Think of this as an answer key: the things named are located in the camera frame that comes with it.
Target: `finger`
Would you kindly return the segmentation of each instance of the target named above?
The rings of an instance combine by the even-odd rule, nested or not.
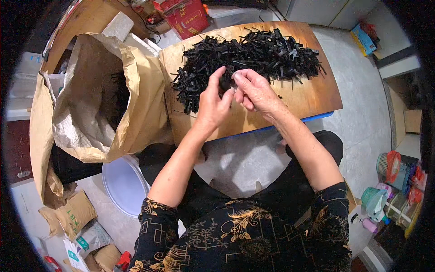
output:
[[[243,106],[248,110],[248,111],[255,111],[255,107],[254,104],[252,103],[252,101],[249,99],[249,97],[247,95],[245,95],[243,97]]]
[[[237,103],[242,103],[243,102],[243,95],[244,95],[244,92],[241,90],[241,89],[237,89],[236,90],[236,93],[234,94],[234,98],[236,99],[236,102]]]
[[[208,85],[211,87],[218,87],[219,86],[219,78],[225,73],[225,66],[220,67],[214,73],[211,74],[210,78],[208,79]]]
[[[246,78],[244,77],[241,73],[239,72],[235,72],[233,74],[233,78],[235,83],[237,84],[238,88],[242,88],[242,90],[249,94],[250,90],[254,89],[254,86],[252,85],[252,83]]]
[[[235,89],[231,88],[227,90],[222,96],[220,104],[223,105],[223,107],[229,108],[231,102],[233,101],[234,94],[235,94]]]
[[[241,73],[242,76],[246,77],[250,81],[253,81],[257,77],[263,77],[259,73],[257,73],[256,71],[254,71],[252,69],[237,70],[235,73]]]

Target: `plastic basket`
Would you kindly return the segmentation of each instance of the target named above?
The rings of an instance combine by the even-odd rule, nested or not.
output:
[[[378,157],[378,161],[376,163],[376,171],[383,175],[383,176],[387,176],[387,167],[388,167],[388,162],[387,162],[387,153],[381,153]]]
[[[373,187],[367,187],[367,189],[364,191],[364,193],[362,194],[362,197],[361,197],[361,207],[363,209],[366,209],[368,201],[373,196],[375,196],[379,191],[380,191],[380,189],[373,188]]]

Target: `black floral shirt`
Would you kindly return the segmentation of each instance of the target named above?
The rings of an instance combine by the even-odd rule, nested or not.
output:
[[[306,233],[233,200],[179,238],[177,210],[146,198],[130,271],[350,271],[348,204],[344,182],[318,192]]]

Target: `red box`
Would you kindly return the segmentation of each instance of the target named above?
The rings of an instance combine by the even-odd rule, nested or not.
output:
[[[153,4],[164,14],[166,21],[183,40],[201,33],[208,27],[200,0],[157,0]]]

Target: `leg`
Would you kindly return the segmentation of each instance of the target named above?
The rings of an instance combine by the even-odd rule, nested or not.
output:
[[[149,185],[152,185],[175,149],[175,145],[156,143],[149,145],[137,156],[142,174]],[[188,228],[201,216],[229,200],[229,197],[210,187],[193,170],[183,200],[177,208],[178,215],[183,225]]]
[[[343,143],[340,138],[330,131],[315,132],[314,136],[339,165],[343,157]],[[286,153],[292,158],[287,168],[272,184],[251,198],[261,202],[293,224],[307,211],[315,194],[288,145]]]

